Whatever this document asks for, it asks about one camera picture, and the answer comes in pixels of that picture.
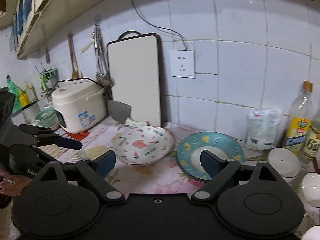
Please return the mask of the left hand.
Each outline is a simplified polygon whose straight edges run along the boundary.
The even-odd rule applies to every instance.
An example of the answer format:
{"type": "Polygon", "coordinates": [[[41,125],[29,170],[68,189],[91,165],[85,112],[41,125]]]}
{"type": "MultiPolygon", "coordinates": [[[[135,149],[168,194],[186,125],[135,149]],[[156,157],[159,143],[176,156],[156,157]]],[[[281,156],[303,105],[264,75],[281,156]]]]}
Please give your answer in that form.
{"type": "Polygon", "coordinates": [[[1,170],[1,194],[6,196],[18,196],[23,189],[29,185],[31,179],[22,175],[11,175],[5,170],[1,170]]]}

